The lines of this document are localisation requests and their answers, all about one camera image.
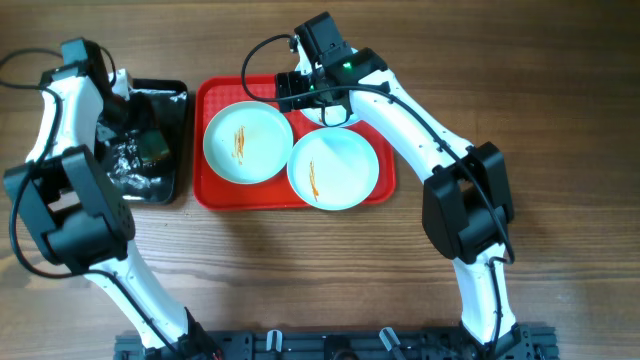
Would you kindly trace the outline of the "green yellow sponge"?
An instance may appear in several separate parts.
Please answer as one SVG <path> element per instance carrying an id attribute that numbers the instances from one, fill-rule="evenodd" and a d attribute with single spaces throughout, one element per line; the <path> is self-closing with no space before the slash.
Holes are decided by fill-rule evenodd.
<path id="1" fill-rule="evenodd" d="M 151 165 L 167 160 L 171 151 L 159 129 L 152 129 L 139 135 L 138 155 L 143 165 Z"/>

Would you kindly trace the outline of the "white plate top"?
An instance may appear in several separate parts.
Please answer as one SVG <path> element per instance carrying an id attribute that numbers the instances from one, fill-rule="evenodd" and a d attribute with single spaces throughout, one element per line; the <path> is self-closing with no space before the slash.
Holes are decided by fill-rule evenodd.
<path id="1" fill-rule="evenodd" d="M 313 61 L 305 52 L 301 44 L 297 45 L 299 62 L 295 68 L 296 72 L 302 75 L 303 91 L 315 90 L 315 76 L 324 75 L 323 66 L 318 61 Z M 342 105 L 326 105 L 324 108 L 303 108 L 302 114 L 310 121 L 324 127 L 347 127 L 360 121 L 360 118 L 353 114 L 347 114 L 347 110 Z"/>

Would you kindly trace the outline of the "white plate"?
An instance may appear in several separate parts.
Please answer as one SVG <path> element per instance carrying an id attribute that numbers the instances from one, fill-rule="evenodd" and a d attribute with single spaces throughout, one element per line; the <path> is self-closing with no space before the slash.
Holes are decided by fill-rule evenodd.
<path id="1" fill-rule="evenodd" d="M 305 52 L 301 44 L 297 45 L 299 62 L 295 68 L 296 72 L 302 75 L 303 91 L 315 90 L 315 76 L 324 75 L 323 66 L 318 61 L 313 61 Z M 347 114 L 347 110 L 342 105 L 326 105 L 324 108 L 303 108 L 302 114 L 310 121 L 324 127 L 347 127 L 360 121 L 360 118 L 353 114 Z"/>
<path id="2" fill-rule="evenodd" d="M 262 183 L 286 165 L 294 144 L 292 127 L 271 105 L 243 101 L 220 110 L 203 136 L 203 153 L 213 172 L 234 184 Z"/>
<path id="3" fill-rule="evenodd" d="M 288 181 L 296 195 L 328 211 L 362 203 L 374 190 L 379 174 L 372 145 L 344 128 L 323 128 L 304 135 L 287 163 Z"/>

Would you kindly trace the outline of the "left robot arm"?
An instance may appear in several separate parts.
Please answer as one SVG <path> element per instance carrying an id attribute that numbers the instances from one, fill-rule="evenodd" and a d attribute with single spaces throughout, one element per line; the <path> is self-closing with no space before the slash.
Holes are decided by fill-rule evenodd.
<path id="1" fill-rule="evenodd" d="M 56 55 L 62 66 L 33 87 L 44 100 L 36 143 L 24 164 L 3 176 L 14 255 L 39 277 L 84 277 L 101 287 L 134 325 L 145 359 L 221 358 L 147 266 L 131 210 L 96 158 L 101 144 L 149 135 L 155 158 L 166 159 L 152 105 L 131 97 L 127 74 L 98 43 L 68 40 Z"/>

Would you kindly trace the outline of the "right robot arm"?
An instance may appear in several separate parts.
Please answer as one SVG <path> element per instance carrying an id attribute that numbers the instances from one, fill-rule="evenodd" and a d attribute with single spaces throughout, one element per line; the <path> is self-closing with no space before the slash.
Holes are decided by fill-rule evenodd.
<path id="1" fill-rule="evenodd" d="M 475 146 L 441 125 L 402 87 L 370 48 L 355 51 L 327 12 L 289 36 L 299 68 L 276 77 L 284 112 L 343 108 L 380 133 L 423 184 L 422 226 L 452 261 L 462 299 L 461 325 L 485 359 L 506 354 L 516 325 L 504 268 L 515 256 L 508 237 L 514 217 L 503 154 Z"/>

